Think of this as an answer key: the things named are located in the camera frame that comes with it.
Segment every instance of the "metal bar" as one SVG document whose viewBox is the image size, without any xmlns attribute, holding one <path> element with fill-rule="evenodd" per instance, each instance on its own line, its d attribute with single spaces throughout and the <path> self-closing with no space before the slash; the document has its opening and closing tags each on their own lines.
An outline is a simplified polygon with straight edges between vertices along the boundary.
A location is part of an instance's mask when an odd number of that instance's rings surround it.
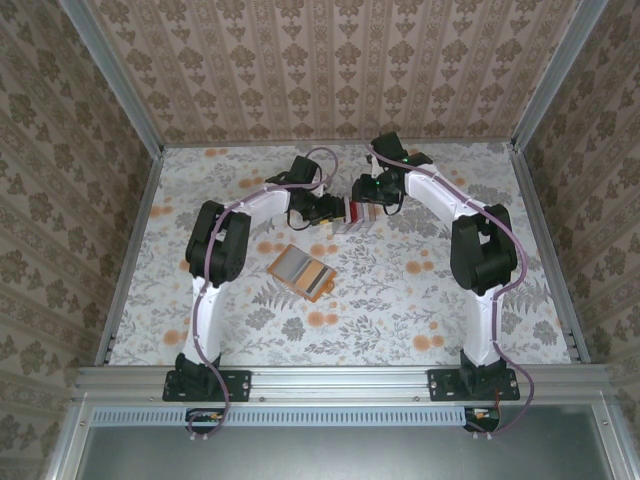
<svg viewBox="0 0 640 480">
<path fill-rule="evenodd" d="M 429 143 L 461 143 L 464 145 L 471 143 L 509 143 L 508 137 L 487 137 L 487 138 L 401 138 L 402 143 L 410 146 L 412 144 L 429 144 Z M 164 148 L 207 148 L 207 147 L 315 147 L 316 145 L 364 145 L 367 140 L 361 138 L 345 138 L 345 139 L 317 139 L 317 140 L 264 140 L 251 142 L 198 142 L 198 143 L 167 143 Z"/>
<path fill-rule="evenodd" d="M 607 0 L 587 0 L 578 5 L 567 31 L 513 132 L 514 145 L 518 150 L 524 150 L 531 140 L 606 5 Z"/>
<path fill-rule="evenodd" d="M 131 278 L 133 277 L 133 272 L 136 269 L 138 253 L 140 252 L 140 245 L 142 245 L 144 231 L 147 227 L 147 220 L 149 219 L 151 206 L 153 205 L 153 198 L 156 194 L 158 182 L 160 181 L 162 164 L 162 157 L 158 157 L 153 160 L 153 163 L 151 164 L 149 178 L 147 179 L 147 185 L 144 189 L 142 200 L 140 201 L 140 209 L 136 216 L 136 222 L 134 223 L 133 230 L 131 231 L 129 246 L 127 247 L 127 253 L 125 254 L 124 262 L 122 264 L 122 270 L 120 270 L 118 283 L 116 284 L 116 289 L 113 293 L 111 307 L 109 307 L 109 314 L 107 315 L 107 321 L 105 323 L 104 331 L 102 332 L 102 338 L 100 339 L 100 346 L 98 347 L 94 365 L 103 365 L 105 363 L 107 353 L 109 351 L 109 345 L 111 341 L 115 340 L 115 333 L 118 330 L 118 325 L 120 325 L 122 312 L 124 311 L 127 295 L 129 294 Z"/>
<path fill-rule="evenodd" d="M 73 433 L 78 425 L 78 416 L 80 415 L 79 406 L 70 406 L 67 410 L 67 416 L 64 419 L 60 435 L 56 447 L 51 455 L 51 462 L 49 463 L 49 471 L 46 480 L 58 480 L 62 478 L 60 475 L 61 469 L 64 463 L 67 461 L 69 448 L 71 446 L 71 439 Z"/>
<path fill-rule="evenodd" d="M 540 261 L 542 262 L 549 282 L 549 290 L 555 302 L 558 316 L 560 320 L 571 329 L 580 361 L 589 363 L 591 357 L 589 356 L 587 344 L 584 341 L 580 323 L 578 322 L 578 317 L 576 316 L 571 297 L 569 296 L 569 289 L 562 275 L 562 268 L 560 267 L 560 262 L 553 247 L 553 241 L 551 240 L 547 223 L 544 220 L 542 207 L 540 206 L 540 201 L 533 186 L 533 180 L 531 179 L 524 153 L 521 150 L 517 150 L 515 152 L 512 151 L 510 154 L 513 170 L 522 194 L 522 201 L 529 216 L 533 237 L 538 245 Z"/>
<path fill-rule="evenodd" d="M 95 407 L 91 427 L 185 427 L 189 407 Z M 227 415 L 228 427 L 463 426 L 464 407 L 243 407 Z M 211 426 L 195 420 L 194 426 Z"/>
<path fill-rule="evenodd" d="M 64 428 L 58 437 L 55 462 L 49 466 L 47 480 L 71 480 L 77 477 L 93 409 L 93 405 L 89 404 L 69 408 Z"/>
<path fill-rule="evenodd" d="M 87 6 L 86 0 L 61 0 L 62 8 L 87 46 L 93 61 L 98 65 L 109 87 L 138 132 L 142 143 L 152 159 L 160 157 L 161 137 L 135 89 L 129 82 L 124 69 L 111 51 L 109 42 Z"/>
<path fill-rule="evenodd" d="M 251 398 L 256 406 L 406 406 L 431 404 L 427 370 L 422 367 L 243 367 L 252 370 Z M 531 365 L 537 405 L 592 404 L 613 395 L 603 365 Z M 162 401 L 166 367 L 105 367 L 82 369 L 74 402 L 102 406 L 177 406 Z M 518 376 L 524 403 L 529 385 Z M 438 402 L 437 405 L 489 405 L 491 402 Z M 199 402 L 194 407 L 219 406 Z"/>
<path fill-rule="evenodd" d="M 613 477 L 616 480 L 639 479 L 638 455 L 619 405 L 603 398 L 592 409 Z"/>
</svg>

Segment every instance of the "ventilation slots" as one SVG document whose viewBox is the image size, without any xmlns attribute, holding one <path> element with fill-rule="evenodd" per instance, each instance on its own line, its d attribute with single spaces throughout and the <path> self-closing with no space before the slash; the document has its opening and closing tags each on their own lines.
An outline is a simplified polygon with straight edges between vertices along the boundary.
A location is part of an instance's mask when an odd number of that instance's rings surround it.
<svg viewBox="0 0 640 480">
<path fill-rule="evenodd" d="M 184 426 L 185 407 L 96 408 L 92 427 Z M 390 427 L 464 425 L 463 407 L 262 408 L 232 409 L 226 424 L 236 427 Z M 207 425 L 194 422 L 194 425 Z"/>
</svg>

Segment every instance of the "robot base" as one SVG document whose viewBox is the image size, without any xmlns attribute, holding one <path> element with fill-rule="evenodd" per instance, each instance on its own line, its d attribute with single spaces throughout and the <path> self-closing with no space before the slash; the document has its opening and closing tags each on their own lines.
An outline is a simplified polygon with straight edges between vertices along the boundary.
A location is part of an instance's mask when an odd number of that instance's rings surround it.
<svg viewBox="0 0 640 480">
<path fill-rule="evenodd" d="M 520 400 L 516 373 L 504 360 L 476 367 L 461 351 L 460 365 L 427 371 L 432 402 Z"/>
<path fill-rule="evenodd" d="M 217 367 L 220 357 L 213 364 Z M 251 392 L 250 370 L 221 370 L 220 375 L 229 390 L 232 402 L 248 402 Z M 167 373 L 162 392 L 165 402 L 224 402 L 218 380 L 208 367 L 195 364 L 181 353 L 176 357 L 176 369 Z"/>
</svg>

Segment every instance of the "wall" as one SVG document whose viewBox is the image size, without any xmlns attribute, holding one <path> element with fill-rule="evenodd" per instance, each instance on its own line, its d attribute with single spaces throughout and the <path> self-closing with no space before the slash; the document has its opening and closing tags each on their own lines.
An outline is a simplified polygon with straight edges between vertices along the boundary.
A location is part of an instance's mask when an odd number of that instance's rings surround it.
<svg viewBox="0 0 640 480">
<path fill-rule="evenodd" d="M 89 1 L 169 144 L 510 137 L 577 3 Z"/>
<path fill-rule="evenodd" d="M 611 1 L 525 155 L 590 352 L 640 439 L 640 2 Z"/>
<path fill-rule="evenodd" d="M 36 478 L 93 363 L 150 159 L 55 1 L 0 3 L 0 478 Z"/>
</svg>

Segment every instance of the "wire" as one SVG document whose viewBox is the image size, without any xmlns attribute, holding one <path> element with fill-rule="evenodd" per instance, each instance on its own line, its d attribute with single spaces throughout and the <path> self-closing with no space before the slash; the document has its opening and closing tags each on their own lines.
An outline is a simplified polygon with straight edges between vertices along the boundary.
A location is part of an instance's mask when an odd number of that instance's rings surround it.
<svg viewBox="0 0 640 480">
<path fill-rule="evenodd" d="M 308 184 L 300 183 L 300 184 L 288 184 L 288 185 L 272 185 L 270 187 L 265 187 L 262 190 L 258 190 L 257 192 L 253 192 L 247 195 L 242 200 L 236 201 L 231 205 L 229 205 L 228 207 L 226 207 L 218 217 L 218 220 L 216 221 L 215 225 L 213 226 L 213 230 L 211 232 L 211 238 L 209 239 L 209 244 L 207 245 L 207 252 L 204 258 L 204 284 L 202 285 L 202 288 L 200 289 L 200 292 L 198 293 L 198 296 L 196 297 L 196 301 L 193 306 L 193 344 L 196 349 L 196 352 L 198 353 L 198 356 L 200 357 L 200 360 L 202 360 L 202 363 L 204 363 L 209 368 L 209 370 L 213 372 L 216 379 L 218 380 L 218 383 L 220 384 L 220 387 L 222 388 L 222 393 L 224 395 L 224 410 L 222 413 L 222 418 L 218 422 L 218 425 L 216 425 L 213 428 L 213 430 L 203 435 L 197 434 L 196 432 L 193 431 L 193 418 L 195 417 L 191 417 L 187 425 L 187 430 L 189 431 L 189 433 L 191 433 L 191 436 L 193 438 L 198 438 L 198 437 L 208 438 L 218 433 L 220 431 L 220 428 L 222 428 L 222 426 L 224 425 L 224 422 L 227 419 L 227 414 L 229 413 L 229 408 L 231 407 L 231 402 L 229 399 L 229 389 L 227 388 L 227 385 L 224 383 L 224 379 L 222 378 L 220 371 L 216 368 L 216 366 L 213 363 L 211 363 L 211 361 L 206 357 L 206 355 L 202 351 L 202 347 L 200 346 L 200 342 L 199 342 L 200 336 L 198 335 L 198 310 L 200 307 L 200 303 L 202 302 L 202 299 L 204 298 L 204 295 L 207 291 L 207 288 L 209 288 L 209 285 L 211 284 L 211 282 L 209 281 L 211 255 L 213 253 L 213 246 L 215 244 L 218 232 L 220 231 L 220 227 L 222 226 L 222 222 L 227 217 L 227 215 L 229 215 L 229 213 L 231 213 L 234 209 L 238 208 L 245 202 L 253 200 L 254 198 L 258 198 L 261 195 L 264 195 L 267 192 L 287 190 L 288 188 L 305 188 L 307 190 L 311 190 L 320 185 L 325 185 L 328 182 L 331 182 L 331 180 L 333 180 L 333 177 L 338 172 L 338 164 L 339 164 L 338 155 L 330 148 L 315 147 L 307 152 L 306 157 L 309 158 L 309 155 L 319 151 L 328 152 L 333 157 L 333 161 L 334 161 L 333 171 L 327 176 L 327 178 L 325 179 L 320 178 L 318 182 L 308 183 Z"/>
<path fill-rule="evenodd" d="M 368 125 L 368 124 L 371 124 L 371 123 L 374 123 L 374 124 L 377 125 L 377 122 L 369 121 L 369 122 L 367 122 L 365 124 L 365 126 Z M 423 168 L 420 168 L 420 167 L 414 167 L 413 165 L 408 165 L 406 163 L 396 162 L 394 160 L 386 158 L 385 156 L 383 156 L 383 155 L 379 154 L 378 152 L 376 152 L 373 149 L 373 147 L 371 145 L 369 145 L 369 143 L 367 143 L 367 141 L 365 139 L 365 135 L 364 135 L 364 126 L 363 126 L 361 132 L 362 132 L 362 140 L 364 142 L 364 146 L 365 146 L 365 148 L 367 149 L 367 151 L 371 155 L 375 156 L 378 160 L 382 160 L 383 162 L 386 162 L 386 163 L 388 163 L 390 165 L 394 165 L 396 167 L 405 168 L 407 170 L 415 170 L 416 172 L 420 172 L 423 175 L 426 175 L 427 177 L 433 179 L 435 182 L 438 182 L 442 187 L 444 187 L 447 191 L 449 191 L 458 200 L 460 200 L 461 202 L 465 203 L 466 205 L 469 205 L 469 207 L 471 209 L 473 209 L 476 212 L 480 213 L 486 219 L 488 219 L 490 222 L 492 222 L 495 225 L 497 225 L 498 228 L 500 228 L 500 230 L 502 230 L 505 233 L 505 235 L 507 235 L 507 237 L 509 237 L 509 239 L 513 242 L 516 250 L 518 251 L 518 254 L 520 255 L 520 263 L 522 265 L 522 268 L 520 270 L 520 275 L 518 276 L 518 278 L 514 282 L 512 282 L 509 285 L 506 285 L 505 287 L 503 287 L 500 290 L 496 291 L 494 293 L 494 295 L 493 295 L 492 300 L 491 300 L 491 303 L 492 303 L 492 308 L 491 308 L 491 341 L 493 343 L 493 347 L 496 349 L 496 352 L 498 352 L 498 355 L 500 355 L 500 357 L 503 358 L 504 361 L 507 362 L 509 365 L 511 365 L 513 368 L 518 370 L 527 379 L 527 382 L 529 383 L 529 396 L 527 397 L 527 400 L 526 400 L 524 406 L 522 407 L 522 410 L 520 410 L 518 415 L 516 415 L 516 418 L 514 418 L 508 425 L 505 425 L 504 427 L 502 427 L 502 428 L 500 428 L 498 430 L 495 430 L 494 432 L 491 432 L 492 435 L 495 435 L 497 433 L 504 433 L 504 432 L 510 430 L 516 423 L 518 423 L 522 419 L 522 417 L 525 415 L 525 413 L 527 412 L 527 410 L 531 406 L 531 402 L 533 401 L 533 396 L 535 394 L 535 384 L 533 382 L 533 378 L 531 378 L 531 375 L 529 374 L 529 372 L 527 372 L 521 365 L 519 365 L 515 361 L 511 360 L 502 351 L 502 349 L 500 348 L 500 345 L 498 344 L 498 331 L 497 331 L 498 330 L 498 299 L 502 295 L 507 293 L 508 291 L 513 290 L 514 288 L 518 287 L 522 282 L 524 282 L 524 278 L 527 275 L 527 271 L 528 271 L 529 265 L 527 263 L 527 254 L 524 251 L 524 247 L 522 246 L 520 241 L 517 239 L 517 237 L 514 235 L 514 233 L 511 231 L 511 229 L 509 227 L 507 227 L 504 223 L 502 223 L 496 217 L 494 217 L 489 212 L 487 212 L 484 208 L 482 208 L 479 205 L 477 205 L 472 199 L 467 197 L 464 193 L 462 193 L 458 189 L 454 188 L 453 186 L 449 185 L 447 183 L 447 181 L 444 180 L 441 176 L 436 175 L 435 173 L 430 172 L 428 170 L 424 170 Z"/>
<path fill-rule="evenodd" d="M 386 206 L 386 205 L 383 205 L 383 206 L 382 206 L 382 210 L 384 210 L 384 213 L 385 213 L 385 215 L 386 215 L 387 217 L 393 217 L 393 216 L 394 216 L 394 215 L 396 215 L 396 214 L 400 211 L 400 209 L 402 208 L 402 202 L 403 202 L 403 201 L 404 201 L 404 193 L 401 193 L 401 194 L 400 194 L 400 200 L 398 201 L 398 208 L 396 209 L 396 211 L 395 211 L 395 212 L 393 212 L 393 213 L 389 213 L 389 212 L 387 211 L 387 206 Z"/>
</svg>

